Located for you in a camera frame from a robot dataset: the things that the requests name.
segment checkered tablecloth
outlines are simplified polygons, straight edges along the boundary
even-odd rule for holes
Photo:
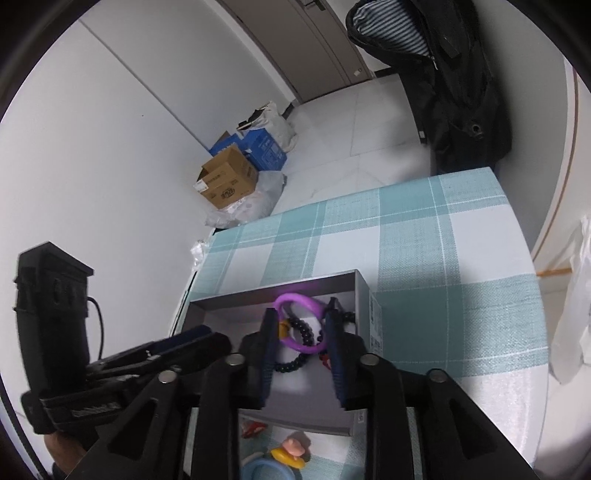
[[[445,369],[532,462],[547,392],[544,312],[529,250],[490,169],[219,232],[188,300],[352,269],[382,306],[384,357],[415,372]],[[363,460],[348,441],[315,458],[304,480],[356,478]]]

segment blue cardboard box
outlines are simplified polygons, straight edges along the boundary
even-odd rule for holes
[[[264,128],[250,130],[244,138],[240,138],[238,134],[221,138],[209,152],[212,156],[216,155],[232,144],[238,146],[258,171],[281,170],[287,160],[285,152]]]
[[[287,160],[287,154],[264,128],[250,130],[240,149],[259,171],[281,170]]]
[[[226,132],[220,140],[218,140],[215,145],[209,149],[209,153],[212,157],[215,157],[218,153],[220,153],[224,148],[228,148],[232,144],[236,144],[240,150],[241,148],[242,139],[237,134],[228,135]]]

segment door handle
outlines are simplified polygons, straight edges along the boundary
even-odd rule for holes
[[[321,12],[326,10],[326,7],[322,4],[322,2],[320,0],[314,0],[313,2],[310,2],[309,4],[306,4],[306,8],[313,7],[314,5],[316,5],[318,7],[318,10],[320,10]]]
[[[312,0],[311,2],[309,0],[295,0],[300,7],[302,7],[302,9],[307,10],[309,8],[312,8],[314,6],[317,6],[318,9],[323,12],[324,10],[326,10],[326,7],[322,4],[322,2],[320,0]]]

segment cardboard box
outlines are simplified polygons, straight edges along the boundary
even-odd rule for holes
[[[295,280],[238,293],[192,301],[187,309],[183,331],[208,325],[230,338],[233,351],[245,335],[257,332],[267,307],[282,293],[296,292],[328,303],[337,297],[347,312],[355,312],[355,324],[345,329],[357,333],[369,352],[382,356],[382,309],[358,270]],[[292,312],[319,334],[320,325],[297,305]],[[296,352],[280,347],[279,360],[293,360]],[[312,355],[295,372],[273,373],[271,394],[262,410],[241,410],[241,415],[289,429],[351,435],[365,424],[364,411],[344,411],[335,396],[330,371]]]
[[[209,152],[217,155],[230,145],[237,145],[258,171],[279,171],[287,160],[287,154],[264,128],[249,130],[243,138],[239,134],[224,132]]]
[[[287,160],[287,154],[264,128],[249,130],[240,148],[259,171],[280,171]]]
[[[257,180],[256,168],[231,145],[203,165],[194,188],[220,209],[254,192]]]

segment purple plastic ring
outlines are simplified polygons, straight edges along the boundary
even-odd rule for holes
[[[289,302],[297,303],[298,305],[301,305],[305,309],[311,311],[319,322],[322,320],[322,318],[324,318],[324,304],[318,300],[311,299],[310,297],[306,297],[305,295],[301,295],[299,293],[284,293],[283,295],[279,295],[275,300],[275,303],[273,303],[273,308],[279,313],[279,321],[284,320],[283,305]],[[320,343],[317,343],[313,346],[297,343],[290,336],[282,338],[280,341],[283,343],[283,345],[295,350],[296,352],[308,353],[310,355],[320,353],[322,350],[326,349],[325,338],[323,338]]]

